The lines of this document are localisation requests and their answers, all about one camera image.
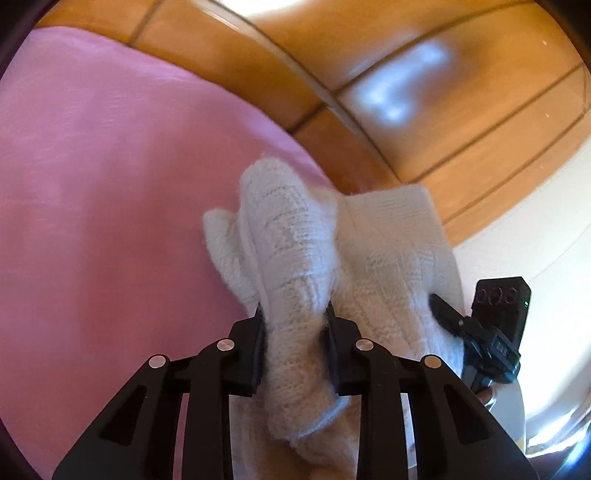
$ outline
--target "metal rivet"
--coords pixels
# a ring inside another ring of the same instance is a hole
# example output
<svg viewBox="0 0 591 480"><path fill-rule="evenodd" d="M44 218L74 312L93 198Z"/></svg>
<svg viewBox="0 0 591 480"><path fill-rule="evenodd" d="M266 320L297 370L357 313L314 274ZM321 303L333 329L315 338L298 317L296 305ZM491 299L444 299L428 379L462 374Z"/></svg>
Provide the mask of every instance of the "metal rivet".
<svg viewBox="0 0 591 480"><path fill-rule="evenodd" d="M224 340L220 340L217 343L217 349L221 350L222 352L227 352L232 350L236 344L230 340L229 338L224 338Z"/></svg>
<svg viewBox="0 0 591 480"><path fill-rule="evenodd" d="M441 360L434 355L429 355L425 357L425 365L429 368L439 368L441 366Z"/></svg>
<svg viewBox="0 0 591 480"><path fill-rule="evenodd" d="M367 338L362 338L355 342L355 348L362 352L369 352L373 347L374 343L371 340L367 340Z"/></svg>
<svg viewBox="0 0 591 480"><path fill-rule="evenodd" d="M154 355L149 361L148 365L152 368L160 368L166 365L166 357L164 355Z"/></svg>

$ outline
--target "wooden floor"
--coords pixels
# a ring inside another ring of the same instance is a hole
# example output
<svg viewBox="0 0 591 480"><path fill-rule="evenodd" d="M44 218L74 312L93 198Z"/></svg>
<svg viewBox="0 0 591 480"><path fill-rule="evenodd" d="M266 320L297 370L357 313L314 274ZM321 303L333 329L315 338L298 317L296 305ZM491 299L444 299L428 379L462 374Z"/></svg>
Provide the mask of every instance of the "wooden floor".
<svg viewBox="0 0 591 480"><path fill-rule="evenodd" d="M591 76L531 1L61 0L40 22L51 25L218 83L345 193L425 185L454 245L591 133Z"/></svg>

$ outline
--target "white wall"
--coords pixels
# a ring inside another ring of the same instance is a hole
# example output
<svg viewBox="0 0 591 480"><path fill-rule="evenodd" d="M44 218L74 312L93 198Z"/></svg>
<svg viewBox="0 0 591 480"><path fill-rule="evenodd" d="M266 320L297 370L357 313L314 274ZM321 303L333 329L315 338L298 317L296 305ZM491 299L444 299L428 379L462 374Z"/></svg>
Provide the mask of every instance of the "white wall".
<svg viewBox="0 0 591 480"><path fill-rule="evenodd" d="M532 289L519 382L533 417L591 363L591 141L454 251L467 312L480 278L522 276ZM569 386L572 402L591 386L591 368L582 373Z"/></svg>

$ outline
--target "knitted fabric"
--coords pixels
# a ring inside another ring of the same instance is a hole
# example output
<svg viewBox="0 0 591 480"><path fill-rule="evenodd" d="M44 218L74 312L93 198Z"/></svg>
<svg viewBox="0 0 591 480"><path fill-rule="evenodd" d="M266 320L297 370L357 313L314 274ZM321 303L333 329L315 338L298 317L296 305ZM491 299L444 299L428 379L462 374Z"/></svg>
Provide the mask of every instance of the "knitted fabric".
<svg viewBox="0 0 591 480"><path fill-rule="evenodd" d="M320 343L329 300L391 353L438 355L456 373L463 346L433 319L428 295L459 311L453 254L426 189L344 196L307 187L289 166L261 160L243 174L238 214L204 215L206 243L225 283L267 330L254 398L233 398L237 480L353 479L358 398L337 397ZM407 446L414 443L403 402Z"/></svg>

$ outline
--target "pink surface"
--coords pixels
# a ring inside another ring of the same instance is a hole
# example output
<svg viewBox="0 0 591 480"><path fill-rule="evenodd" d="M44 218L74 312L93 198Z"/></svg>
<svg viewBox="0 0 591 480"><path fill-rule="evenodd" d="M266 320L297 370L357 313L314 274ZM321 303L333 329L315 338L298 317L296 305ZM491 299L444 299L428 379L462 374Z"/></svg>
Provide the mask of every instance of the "pink surface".
<svg viewBox="0 0 591 480"><path fill-rule="evenodd" d="M0 417L44 478L152 354L244 317L202 215L306 152L220 87L71 28L31 33L0 82Z"/></svg>

